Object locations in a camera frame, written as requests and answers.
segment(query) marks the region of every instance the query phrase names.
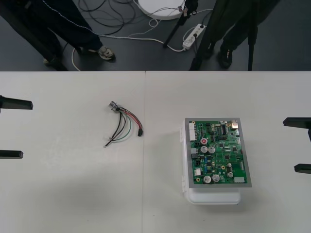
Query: power strip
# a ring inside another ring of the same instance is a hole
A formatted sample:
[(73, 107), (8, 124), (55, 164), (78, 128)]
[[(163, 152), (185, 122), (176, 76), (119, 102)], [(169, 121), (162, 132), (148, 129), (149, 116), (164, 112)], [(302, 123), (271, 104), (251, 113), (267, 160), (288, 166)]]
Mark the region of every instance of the power strip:
[(195, 38), (194, 38), (194, 34), (197, 34), (197, 37), (199, 37), (199, 35), (204, 31), (205, 27), (204, 25), (202, 25), (203, 27), (201, 27), (201, 24), (198, 24), (195, 29), (193, 29), (193, 31), (190, 33), (190, 35), (187, 37), (187, 39), (183, 42), (183, 48), (189, 50), (191, 48), (191, 46), (193, 45), (193, 43), (195, 42)]

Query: red wire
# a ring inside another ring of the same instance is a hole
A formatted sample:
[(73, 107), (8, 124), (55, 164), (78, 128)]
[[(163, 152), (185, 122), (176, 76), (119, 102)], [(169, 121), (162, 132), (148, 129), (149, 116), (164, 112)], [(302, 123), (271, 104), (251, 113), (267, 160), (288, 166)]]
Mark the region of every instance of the red wire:
[(125, 114), (129, 115), (138, 124), (139, 128), (141, 128), (139, 121), (135, 118), (135, 116), (133, 114), (129, 113), (126, 110), (121, 110), (121, 111), (124, 112)]

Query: electrolytic capacitor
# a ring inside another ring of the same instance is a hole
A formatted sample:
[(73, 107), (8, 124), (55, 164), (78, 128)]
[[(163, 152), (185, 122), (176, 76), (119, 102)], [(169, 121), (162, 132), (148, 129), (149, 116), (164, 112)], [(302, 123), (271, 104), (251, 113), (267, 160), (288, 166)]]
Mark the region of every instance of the electrolytic capacitor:
[(212, 181), (212, 178), (210, 177), (210, 176), (205, 176), (204, 178), (203, 178), (203, 182), (204, 183), (210, 183)]
[(201, 148), (200, 148), (200, 151), (201, 151), (202, 153), (207, 153), (207, 152), (208, 152), (208, 148), (207, 148), (207, 147), (201, 147)]
[(228, 173), (227, 173), (227, 176), (230, 177), (230, 178), (232, 178), (232, 177), (233, 177), (233, 173), (232, 173), (232, 172), (228, 172)]
[(219, 182), (220, 177), (219, 177), (219, 175), (213, 175), (212, 179), (214, 182)]
[(214, 148), (214, 147), (209, 147), (209, 148), (208, 148), (208, 152), (209, 152), (210, 154), (215, 153), (215, 148)]
[(201, 142), (202, 145), (206, 145), (207, 144), (207, 139), (203, 137), (200, 142)]

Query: green circuit board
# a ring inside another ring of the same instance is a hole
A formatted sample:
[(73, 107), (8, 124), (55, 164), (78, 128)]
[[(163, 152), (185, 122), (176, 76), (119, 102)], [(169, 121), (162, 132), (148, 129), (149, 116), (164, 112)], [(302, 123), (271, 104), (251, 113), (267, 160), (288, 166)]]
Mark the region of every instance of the green circuit board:
[(237, 121), (189, 124), (195, 134), (190, 138), (194, 184), (247, 183)]

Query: green wire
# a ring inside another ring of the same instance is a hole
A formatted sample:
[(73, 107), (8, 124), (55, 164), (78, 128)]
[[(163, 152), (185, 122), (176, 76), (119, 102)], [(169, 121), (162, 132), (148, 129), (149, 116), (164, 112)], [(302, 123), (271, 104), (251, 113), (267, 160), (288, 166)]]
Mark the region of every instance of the green wire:
[(115, 139), (115, 140), (113, 140), (113, 141), (119, 141), (119, 140), (121, 140), (121, 139), (124, 139), (129, 133), (130, 133), (130, 131), (131, 131), (131, 129), (132, 129), (132, 121), (131, 121), (131, 119), (126, 115), (126, 117), (127, 117), (127, 119), (130, 121), (130, 129), (128, 130), (128, 132), (127, 132), (127, 134), (125, 135), (125, 136), (123, 136), (122, 138), (118, 138), (118, 139)]

